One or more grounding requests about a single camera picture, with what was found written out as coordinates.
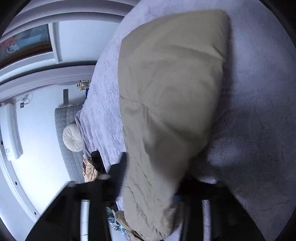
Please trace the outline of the blue monkey print pajamas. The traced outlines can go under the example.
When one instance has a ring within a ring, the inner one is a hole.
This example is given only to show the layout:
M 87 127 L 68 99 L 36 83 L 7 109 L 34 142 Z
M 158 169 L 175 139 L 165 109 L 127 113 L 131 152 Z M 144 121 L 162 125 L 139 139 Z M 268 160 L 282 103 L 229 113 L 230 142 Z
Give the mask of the blue monkey print pajamas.
M 123 235 L 127 235 L 126 230 L 123 228 L 122 225 L 120 225 L 116 220 L 115 220 L 115 212 L 113 209 L 110 207 L 106 208 L 106 215 L 107 215 L 107 220 L 111 227 L 113 227 L 116 231 L 121 232 Z

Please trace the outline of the beige puffer jacket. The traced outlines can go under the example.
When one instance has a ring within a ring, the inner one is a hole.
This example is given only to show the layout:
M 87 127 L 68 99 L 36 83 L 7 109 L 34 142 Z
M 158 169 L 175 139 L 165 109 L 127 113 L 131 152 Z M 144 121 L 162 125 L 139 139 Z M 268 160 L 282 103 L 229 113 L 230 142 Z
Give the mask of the beige puffer jacket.
M 173 14 L 121 42 L 119 105 L 128 154 L 124 213 L 143 240 L 173 231 L 173 196 L 208 142 L 221 94 L 229 18 L 224 11 Z

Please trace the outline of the black folded garment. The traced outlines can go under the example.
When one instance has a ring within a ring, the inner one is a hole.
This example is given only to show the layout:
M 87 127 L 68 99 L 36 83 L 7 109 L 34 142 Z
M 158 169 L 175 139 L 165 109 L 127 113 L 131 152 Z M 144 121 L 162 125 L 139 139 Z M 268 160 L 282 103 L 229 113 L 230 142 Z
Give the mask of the black folded garment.
M 91 163 L 99 174 L 107 173 L 99 151 L 91 153 Z

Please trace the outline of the grey quilted headboard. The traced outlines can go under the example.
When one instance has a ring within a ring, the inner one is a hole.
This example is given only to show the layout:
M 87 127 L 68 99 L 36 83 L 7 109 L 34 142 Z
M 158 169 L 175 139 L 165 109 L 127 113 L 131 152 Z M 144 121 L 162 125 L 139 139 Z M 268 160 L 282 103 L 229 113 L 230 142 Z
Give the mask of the grey quilted headboard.
M 55 109 L 55 126 L 60 151 L 70 180 L 84 182 L 82 137 L 75 116 L 82 104 L 66 105 Z

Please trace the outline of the white air conditioner unit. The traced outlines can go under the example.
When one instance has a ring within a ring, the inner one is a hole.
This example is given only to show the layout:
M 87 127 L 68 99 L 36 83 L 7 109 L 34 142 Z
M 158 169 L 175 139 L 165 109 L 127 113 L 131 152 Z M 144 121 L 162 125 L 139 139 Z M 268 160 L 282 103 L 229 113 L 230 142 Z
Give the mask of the white air conditioner unit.
M 1 106 L 1 136 L 7 160 L 19 159 L 23 149 L 18 131 L 16 108 L 12 103 Z

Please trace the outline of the dark framed window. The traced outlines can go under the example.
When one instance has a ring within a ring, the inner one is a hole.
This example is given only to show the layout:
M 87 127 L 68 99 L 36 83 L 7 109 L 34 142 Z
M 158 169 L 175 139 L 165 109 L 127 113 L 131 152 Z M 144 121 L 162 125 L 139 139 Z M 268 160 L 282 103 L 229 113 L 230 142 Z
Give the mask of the dark framed window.
M 17 61 L 52 52 L 48 25 L 40 25 L 1 42 L 1 69 Z

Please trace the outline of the nightstand clutter items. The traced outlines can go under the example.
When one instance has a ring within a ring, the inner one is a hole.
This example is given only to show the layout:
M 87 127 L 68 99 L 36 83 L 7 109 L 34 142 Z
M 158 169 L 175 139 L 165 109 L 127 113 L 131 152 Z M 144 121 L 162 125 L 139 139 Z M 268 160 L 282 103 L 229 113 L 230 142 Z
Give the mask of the nightstand clutter items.
M 85 91 L 85 96 L 87 97 L 88 96 L 88 91 L 89 91 L 89 88 L 90 88 L 90 84 L 91 84 L 91 81 L 90 80 L 82 80 L 82 81 L 79 81 L 79 83 L 77 84 L 77 88 L 80 90 L 80 91 Z

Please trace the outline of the lavender plush bed blanket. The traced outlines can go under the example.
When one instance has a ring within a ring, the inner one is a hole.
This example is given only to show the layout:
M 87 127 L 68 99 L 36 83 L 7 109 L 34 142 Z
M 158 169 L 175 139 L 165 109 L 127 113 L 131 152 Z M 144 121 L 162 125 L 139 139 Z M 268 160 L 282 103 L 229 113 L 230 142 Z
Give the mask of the lavender plush bed blanket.
M 127 152 L 118 87 L 122 40 L 155 19 L 214 9 L 229 18 L 221 94 L 208 142 L 187 171 L 225 183 L 265 240 L 275 240 L 295 209 L 295 46 L 260 1 L 140 1 L 97 61 L 77 114 L 84 152 L 99 151 L 106 167 Z M 163 240 L 179 237 L 180 205 L 173 205 L 173 231 Z

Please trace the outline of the cream striped fleece garment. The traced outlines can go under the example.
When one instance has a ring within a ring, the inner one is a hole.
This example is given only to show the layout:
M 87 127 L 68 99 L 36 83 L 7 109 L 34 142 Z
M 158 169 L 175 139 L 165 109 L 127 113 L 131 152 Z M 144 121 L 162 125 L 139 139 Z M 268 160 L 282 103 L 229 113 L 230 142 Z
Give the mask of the cream striped fleece garment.
M 98 177 L 98 172 L 92 164 L 92 159 L 85 156 L 83 156 L 83 177 L 85 182 L 94 181 Z

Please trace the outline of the white round pleated cushion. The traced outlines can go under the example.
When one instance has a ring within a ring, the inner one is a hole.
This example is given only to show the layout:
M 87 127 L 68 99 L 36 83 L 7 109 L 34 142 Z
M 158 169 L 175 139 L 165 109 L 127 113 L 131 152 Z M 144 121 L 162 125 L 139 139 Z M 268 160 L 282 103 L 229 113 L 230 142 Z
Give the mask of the white round pleated cushion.
M 70 151 L 80 152 L 83 150 L 82 137 L 76 124 L 72 123 L 64 128 L 62 139 Z

